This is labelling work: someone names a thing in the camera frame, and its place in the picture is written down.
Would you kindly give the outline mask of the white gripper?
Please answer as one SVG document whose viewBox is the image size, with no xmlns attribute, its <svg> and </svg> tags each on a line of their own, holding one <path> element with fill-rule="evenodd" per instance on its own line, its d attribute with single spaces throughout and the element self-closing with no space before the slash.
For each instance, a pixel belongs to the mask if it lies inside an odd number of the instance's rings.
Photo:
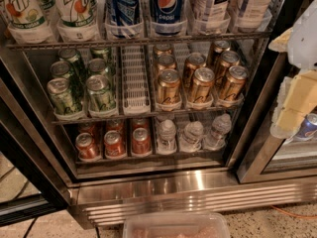
<svg viewBox="0 0 317 238">
<path fill-rule="evenodd" d="M 280 85 L 270 133 L 278 139 L 294 136 L 306 115 L 317 106 L 317 0 L 313 0 L 294 23 L 272 40 L 268 48 L 288 53 L 288 61 L 305 69 Z"/>
</svg>

